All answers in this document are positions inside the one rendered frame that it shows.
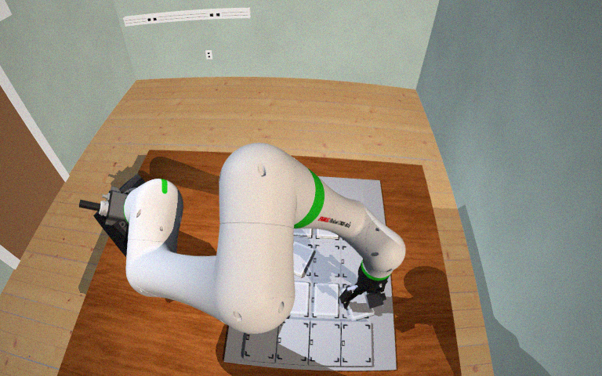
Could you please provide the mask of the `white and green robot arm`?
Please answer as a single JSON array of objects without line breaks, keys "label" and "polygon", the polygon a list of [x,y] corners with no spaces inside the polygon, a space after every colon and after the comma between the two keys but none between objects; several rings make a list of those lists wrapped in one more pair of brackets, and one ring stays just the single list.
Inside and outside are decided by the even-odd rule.
[{"label": "white and green robot arm", "polygon": [[102,196],[107,201],[80,200],[79,207],[98,211],[105,225],[117,222],[128,233],[131,287],[248,334],[273,330],[292,311],[294,229],[321,228],[344,239],[363,258],[358,277],[367,287],[382,287],[405,257],[402,238],[364,204],[336,193],[268,143],[242,146],[223,164],[215,256],[177,254],[183,198],[173,183],[152,179],[125,194],[111,190]]}]

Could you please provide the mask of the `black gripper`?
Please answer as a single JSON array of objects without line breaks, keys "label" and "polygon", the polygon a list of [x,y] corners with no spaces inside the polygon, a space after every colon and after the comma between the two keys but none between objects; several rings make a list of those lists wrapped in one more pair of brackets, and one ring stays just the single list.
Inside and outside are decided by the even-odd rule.
[{"label": "black gripper", "polygon": [[[388,282],[388,280],[386,281],[386,283]],[[350,301],[352,299],[354,299],[355,297],[357,297],[358,295],[363,294],[366,291],[380,291],[384,292],[386,283],[383,285],[383,287],[367,287],[365,285],[363,285],[361,283],[361,281],[359,280],[359,277],[357,278],[357,283],[351,287],[350,285],[346,286],[345,291],[339,296],[341,303],[344,306],[344,309],[347,309],[348,305],[350,304]]]}]

